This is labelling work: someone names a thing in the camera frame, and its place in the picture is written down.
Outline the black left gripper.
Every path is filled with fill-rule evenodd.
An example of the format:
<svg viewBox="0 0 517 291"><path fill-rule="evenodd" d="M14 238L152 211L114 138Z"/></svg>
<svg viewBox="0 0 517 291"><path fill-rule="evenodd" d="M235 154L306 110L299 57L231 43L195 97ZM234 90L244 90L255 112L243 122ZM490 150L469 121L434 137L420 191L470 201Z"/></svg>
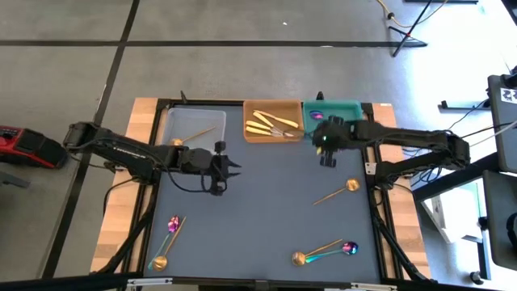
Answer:
<svg viewBox="0 0 517 291"><path fill-rule="evenodd" d="M224 141L217 141L214 147L215 154L201 148L186 150L180 158L179 165L182 173L200 176L202 192L221 196L227 189L227 179L241 174L228 173L227 175L227 167L240 168L241 166L222 154L226 148Z"/></svg>

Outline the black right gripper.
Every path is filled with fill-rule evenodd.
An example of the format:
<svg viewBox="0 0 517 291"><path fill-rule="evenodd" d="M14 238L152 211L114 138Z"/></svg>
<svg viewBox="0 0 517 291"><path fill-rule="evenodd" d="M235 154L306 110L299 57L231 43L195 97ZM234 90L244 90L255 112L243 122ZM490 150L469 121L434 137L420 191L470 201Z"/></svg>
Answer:
<svg viewBox="0 0 517 291"><path fill-rule="evenodd" d="M356 150L358 142L355 136L355 128L358 121L343 121L337 116L330 120L322 121L313 131L313 139L320 140L316 146L316 154L321 155L320 165L335 167L334 152L340 150Z"/></svg>

